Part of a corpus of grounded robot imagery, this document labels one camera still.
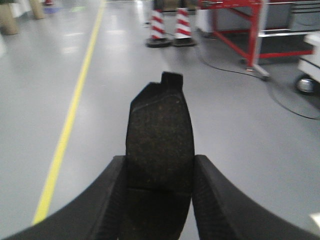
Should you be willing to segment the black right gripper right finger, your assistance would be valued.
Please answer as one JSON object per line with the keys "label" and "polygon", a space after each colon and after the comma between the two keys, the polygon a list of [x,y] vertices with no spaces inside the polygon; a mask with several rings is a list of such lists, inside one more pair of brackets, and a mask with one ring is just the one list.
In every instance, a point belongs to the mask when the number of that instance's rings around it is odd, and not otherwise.
{"label": "black right gripper right finger", "polygon": [[201,240],[318,240],[230,182],[205,155],[194,158],[192,204]]}

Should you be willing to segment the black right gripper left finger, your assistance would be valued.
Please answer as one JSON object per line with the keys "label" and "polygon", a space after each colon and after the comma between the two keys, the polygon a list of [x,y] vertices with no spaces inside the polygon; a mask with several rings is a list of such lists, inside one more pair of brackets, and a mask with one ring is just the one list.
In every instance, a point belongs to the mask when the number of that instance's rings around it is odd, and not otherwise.
{"label": "black right gripper left finger", "polygon": [[117,240],[126,200],[126,159],[115,156],[74,200],[10,240]]}

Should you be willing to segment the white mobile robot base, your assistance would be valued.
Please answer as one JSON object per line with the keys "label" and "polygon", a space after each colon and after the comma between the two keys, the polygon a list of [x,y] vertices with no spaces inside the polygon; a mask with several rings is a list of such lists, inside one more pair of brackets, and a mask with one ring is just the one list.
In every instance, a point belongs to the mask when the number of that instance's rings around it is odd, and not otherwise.
{"label": "white mobile robot base", "polygon": [[303,74],[295,81],[295,88],[302,94],[312,95],[320,91],[320,32],[307,34],[304,41],[313,45],[313,52],[299,58],[298,69]]}

